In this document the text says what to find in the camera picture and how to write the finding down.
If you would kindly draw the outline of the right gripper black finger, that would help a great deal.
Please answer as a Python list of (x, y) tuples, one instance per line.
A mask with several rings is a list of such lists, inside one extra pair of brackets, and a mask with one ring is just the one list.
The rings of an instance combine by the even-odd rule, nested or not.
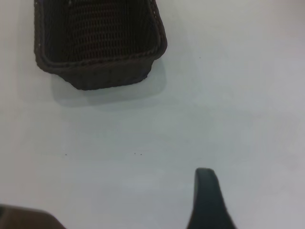
[(220, 184), (210, 168), (197, 168), (194, 178), (193, 209), (188, 229), (234, 229)]

